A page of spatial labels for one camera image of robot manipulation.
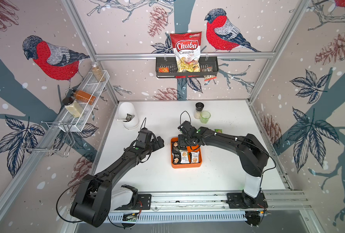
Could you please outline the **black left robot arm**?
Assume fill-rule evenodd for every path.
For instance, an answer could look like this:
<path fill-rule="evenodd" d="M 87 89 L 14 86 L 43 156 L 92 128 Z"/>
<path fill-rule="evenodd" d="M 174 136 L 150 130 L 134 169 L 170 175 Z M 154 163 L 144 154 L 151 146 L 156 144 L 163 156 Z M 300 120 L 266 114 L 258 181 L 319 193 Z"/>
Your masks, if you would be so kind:
<path fill-rule="evenodd" d="M 164 140 L 160 136 L 152 134 L 152 137 L 150 140 L 135 140 L 107 169 L 96 175 L 86 175 L 77 184 L 70 215 L 94 227 L 102 225 L 111 211 L 113 185 L 147 155 L 164 147 Z"/>

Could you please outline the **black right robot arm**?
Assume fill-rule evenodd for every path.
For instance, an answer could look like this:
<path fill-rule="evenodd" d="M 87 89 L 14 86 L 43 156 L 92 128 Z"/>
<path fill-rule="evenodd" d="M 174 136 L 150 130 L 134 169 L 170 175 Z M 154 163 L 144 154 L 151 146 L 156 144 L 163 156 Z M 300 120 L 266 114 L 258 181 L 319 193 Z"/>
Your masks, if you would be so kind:
<path fill-rule="evenodd" d="M 244 205 L 254 204 L 260 195 L 261 183 L 269 154 L 259 140 L 252 134 L 231 136 L 206 127 L 196 129 L 185 121 L 178 127 L 181 134 L 179 141 L 184 146 L 212 146 L 236 154 L 246 172 L 245 185 L 241 193 Z"/>

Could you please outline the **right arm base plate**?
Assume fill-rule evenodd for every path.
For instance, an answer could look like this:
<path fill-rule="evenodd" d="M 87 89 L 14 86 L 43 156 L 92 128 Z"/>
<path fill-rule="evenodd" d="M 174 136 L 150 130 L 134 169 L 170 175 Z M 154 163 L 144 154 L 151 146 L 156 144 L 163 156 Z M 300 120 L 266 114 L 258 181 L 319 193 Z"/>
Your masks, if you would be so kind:
<path fill-rule="evenodd" d="M 227 201 L 230 209 L 267 209 L 268 203 L 262 192 L 256 198 L 245 194 L 244 192 L 235 192 L 226 194 Z"/>

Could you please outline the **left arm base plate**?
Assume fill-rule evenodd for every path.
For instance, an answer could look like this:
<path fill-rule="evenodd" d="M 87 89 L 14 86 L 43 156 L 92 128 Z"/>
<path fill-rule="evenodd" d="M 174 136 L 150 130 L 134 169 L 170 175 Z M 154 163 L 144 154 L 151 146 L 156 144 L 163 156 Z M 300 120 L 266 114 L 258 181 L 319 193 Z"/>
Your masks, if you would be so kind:
<path fill-rule="evenodd" d="M 120 210 L 150 210 L 151 194 L 138 194 L 137 198 L 132 197 L 131 202 L 120 207 Z"/>

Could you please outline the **orange storage box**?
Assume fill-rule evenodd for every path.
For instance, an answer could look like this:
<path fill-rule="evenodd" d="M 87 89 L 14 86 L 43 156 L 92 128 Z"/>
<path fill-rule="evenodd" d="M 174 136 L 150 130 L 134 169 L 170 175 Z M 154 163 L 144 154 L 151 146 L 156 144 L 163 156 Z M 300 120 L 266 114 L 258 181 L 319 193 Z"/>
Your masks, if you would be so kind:
<path fill-rule="evenodd" d="M 177 137 L 170 141 L 171 166 L 174 169 L 198 168 L 202 165 L 200 146 L 182 146 Z"/>

